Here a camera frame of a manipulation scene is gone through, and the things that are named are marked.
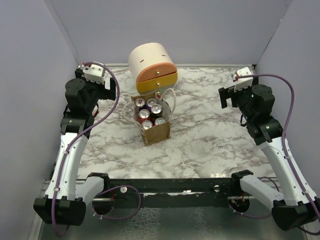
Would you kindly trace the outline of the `silver blue energy drink can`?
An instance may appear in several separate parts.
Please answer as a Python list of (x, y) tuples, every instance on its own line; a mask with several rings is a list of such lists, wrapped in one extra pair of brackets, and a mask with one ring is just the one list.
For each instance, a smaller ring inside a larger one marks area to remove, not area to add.
[(143, 98), (137, 98), (134, 104), (139, 109), (144, 109), (146, 107), (146, 101)]

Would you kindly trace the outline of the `purple fanta can front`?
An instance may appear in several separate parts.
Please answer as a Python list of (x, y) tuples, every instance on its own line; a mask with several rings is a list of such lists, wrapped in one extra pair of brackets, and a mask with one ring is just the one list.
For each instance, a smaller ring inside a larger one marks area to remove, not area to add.
[(150, 98), (150, 99), (148, 99), (148, 100), (146, 101), (145, 106), (146, 106), (146, 108), (147, 108), (148, 110), (150, 110), (151, 107), (152, 107), (153, 105), (155, 105), (155, 104), (157, 104), (156, 99), (155, 99), (155, 98)]

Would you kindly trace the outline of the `purple fanta can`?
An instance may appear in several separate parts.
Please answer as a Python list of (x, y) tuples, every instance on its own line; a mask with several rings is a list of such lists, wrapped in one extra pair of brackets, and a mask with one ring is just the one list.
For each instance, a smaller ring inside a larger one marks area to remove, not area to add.
[(148, 100), (146, 101), (145, 106), (146, 106), (146, 108), (147, 108), (148, 110), (150, 110), (151, 107), (152, 107), (153, 105), (155, 105), (155, 104), (157, 104), (156, 99), (155, 99), (155, 98), (150, 98), (150, 99), (148, 99)]
[(159, 117), (157, 118), (155, 121), (154, 121), (154, 125), (157, 126), (157, 125), (162, 125), (166, 123), (166, 120), (163, 118), (163, 117)]

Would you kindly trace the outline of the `red cola can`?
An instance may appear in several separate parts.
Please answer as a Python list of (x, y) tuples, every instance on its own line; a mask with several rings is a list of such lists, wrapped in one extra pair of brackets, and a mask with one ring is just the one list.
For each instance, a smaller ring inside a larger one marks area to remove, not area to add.
[(143, 123), (144, 121), (148, 121), (151, 119), (151, 113), (148, 109), (141, 109), (138, 112), (138, 121), (139, 123)]
[(141, 123), (141, 127), (143, 130), (148, 130), (153, 127), (153, 122), (151, 120), (145, 120)]

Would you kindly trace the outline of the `black yellow can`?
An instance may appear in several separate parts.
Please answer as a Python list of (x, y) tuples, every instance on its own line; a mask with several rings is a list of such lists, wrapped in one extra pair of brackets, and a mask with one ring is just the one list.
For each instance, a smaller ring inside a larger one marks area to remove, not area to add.
[(150, 116), (152, 119), (158, 119), (163, 116), (163, 108), (161, 104), (154, 104), (150, 108)]

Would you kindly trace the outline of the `brown canvas bag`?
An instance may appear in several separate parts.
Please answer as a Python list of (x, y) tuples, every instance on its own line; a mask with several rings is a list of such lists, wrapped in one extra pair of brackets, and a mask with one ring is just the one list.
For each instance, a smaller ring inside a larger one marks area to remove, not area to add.
[(145, 146), (171, 138), (171, 119), (177, 106), (173, 88), (163, 94), (157, 92), (131, 96), (122, 108), (124, 119), (136, 126)]

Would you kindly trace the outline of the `red cola can front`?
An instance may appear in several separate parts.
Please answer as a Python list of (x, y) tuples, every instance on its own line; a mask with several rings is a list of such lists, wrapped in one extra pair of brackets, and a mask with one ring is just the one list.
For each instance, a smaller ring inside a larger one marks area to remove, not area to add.
[(148, 121), (151, 119), (151, 113), (148, 109), (141, 109), (138, 112), (138, 121), (139, 123), (143, 123), (144, 121)]

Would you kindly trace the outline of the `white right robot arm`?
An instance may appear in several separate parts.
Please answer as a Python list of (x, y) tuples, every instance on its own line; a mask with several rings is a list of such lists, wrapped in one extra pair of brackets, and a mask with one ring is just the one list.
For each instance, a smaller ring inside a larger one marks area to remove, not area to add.
[(281, 187), (281, 192), (278, 192), (251, 171), (243, 170), (231, 175), (230, 191), (236, 196), (248, 193), (259, 200), (270, 210), (274, 222), (283, 231), (315, 221), (320, 199), (302, 173), (297, 168), (291, 169), (297, 164), (290, 155), (281, 124), (271, 116), (275, 102), (272, 89), (256, 84), (242, 90), (235, 90), (234, 86), (222, 87), (218, 92), (222, 108), (228, 106), (227, 99), (231, 100), (232, 107), (239, 108), (249, 135), (267, 157)]

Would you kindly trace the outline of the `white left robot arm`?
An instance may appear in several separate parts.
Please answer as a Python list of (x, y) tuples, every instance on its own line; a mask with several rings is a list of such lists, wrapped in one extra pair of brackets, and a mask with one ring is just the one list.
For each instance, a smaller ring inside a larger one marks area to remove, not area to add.
[(119, 101), (115, 77), (109, 83), (110, 88), (106, 89), (103, 83), (80, 77), (65, 84), (67, 105), (60, 122), (60, 148), (54, 172), (44, 196), (33, 203), (33, 209), (46, 224), (80, 226), (95, 194), (103, 198), (110, 193), (111, 186), (102, 173), (90, 175), (83, 186), (76, 188), (81, 157), (92, 128), (97, 126), (94, 108), (99, 100)]

